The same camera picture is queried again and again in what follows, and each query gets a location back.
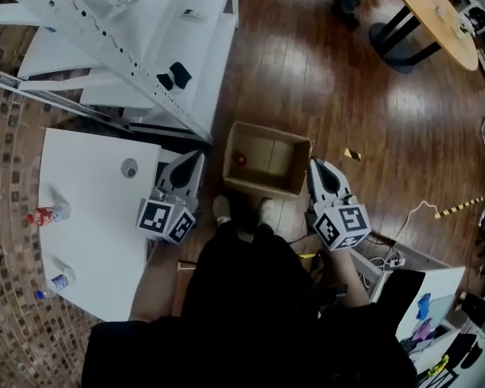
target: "white marker cube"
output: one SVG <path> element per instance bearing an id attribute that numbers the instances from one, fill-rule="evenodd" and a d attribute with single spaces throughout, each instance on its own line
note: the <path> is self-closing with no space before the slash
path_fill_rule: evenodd
<path id="1" fill-rule="evenodd" d="M 163 238 L 169 243 L 180 244 L 196 219 L 187 210 L 174 204 L 156 200 L 143 200 L 138 215 L 137 228 L 149 238 Z"/>
<path id="2" fill-rule="evenodd" d="M 325 208 L 314 229 L 332 251 L 357 245 L 370 232 L 370 222 L 364 205 L 340 205 Z"/>

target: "round wooden table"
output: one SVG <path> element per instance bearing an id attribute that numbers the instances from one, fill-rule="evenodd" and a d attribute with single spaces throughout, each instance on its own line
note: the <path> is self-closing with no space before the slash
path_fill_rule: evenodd
<path id="1" fill-rule="evenodd" d="M 390 67 L 408 74 L 417 63 L 442 48 L 463 68 L 478 69 L 478 54 L 472 36 L 467 33 L 458 37 L 454 31 L 459 23 L 459 15 L 449 0 L 403 1 L 406 6 L 388 24 L 375 23 L 369 30 L 372 46 Z M 395 30 L 410 13 L 413 16 Z M 435 42 L 416 53 L 406 36 L 421 23 L 435 38 Z"/>

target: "blue cloth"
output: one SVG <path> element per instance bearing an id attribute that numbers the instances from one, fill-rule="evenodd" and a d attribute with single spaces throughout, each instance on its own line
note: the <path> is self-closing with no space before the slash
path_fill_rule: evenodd
<path id="1" fill-rule="evenodd" d="M 430 293 L 426 293 L 423 295 L 419 302 L 419 313 L 417 314 L 417 319 L 419 320 L 425 320 L 428 317 L 429 314 L 429 299 L 431 298 Z"/>

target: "floor tape marker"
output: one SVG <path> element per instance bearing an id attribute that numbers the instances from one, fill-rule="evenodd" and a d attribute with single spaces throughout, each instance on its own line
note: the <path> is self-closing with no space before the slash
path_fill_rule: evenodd
<path id="1" fill-rule="evenodd" d="M 356 161 L 361 160 L 361 154 L 351 151 L 349 148 L 345 148 L 345 157 L 355 159 Z"/>
<path id="2" fill-rule="evenodd" d="M 458 207 L 451 207 L 450 209 L 440 211 L 439 213 L 435 214 L 435 218 L 438 220 L 439 218 L 442 218 L 444 216 L 449 216 L 450 214 L 456 213 L 458 210 L 462 210 L 466 207 L 469 207 L 470 205 L 474 205 L 474 204 L 480 203 L 482 201 L 485 201 L 485 196 L 475 198 L 471 201 L 467 201 L 466 203 L 460 204 Z"/>

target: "black shoe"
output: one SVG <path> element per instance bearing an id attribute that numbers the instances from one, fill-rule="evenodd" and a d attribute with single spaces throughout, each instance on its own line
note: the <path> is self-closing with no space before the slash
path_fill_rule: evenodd
<path id="1" fill-rule="evenodd" d="M 340 5 L 333 5 L 331 10 L 332 13 L 344 23 L 348 30 L 354 31 L 359 27 L 359 22 L 357 21 L 356 16 L 353 13 L 345 13 L 341 10 Z"/>

